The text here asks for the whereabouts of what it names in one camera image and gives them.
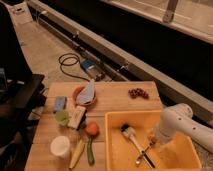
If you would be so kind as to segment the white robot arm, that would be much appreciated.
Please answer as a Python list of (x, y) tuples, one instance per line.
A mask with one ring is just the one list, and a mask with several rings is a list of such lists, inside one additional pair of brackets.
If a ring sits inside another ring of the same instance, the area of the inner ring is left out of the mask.
[(153, 128), (154, 135), (160, 142), (168, 143), (181, 132), (213, 154), (213, 129), (194, 121), (192, 116), (192, 108), (185, 103), (166, 107)]

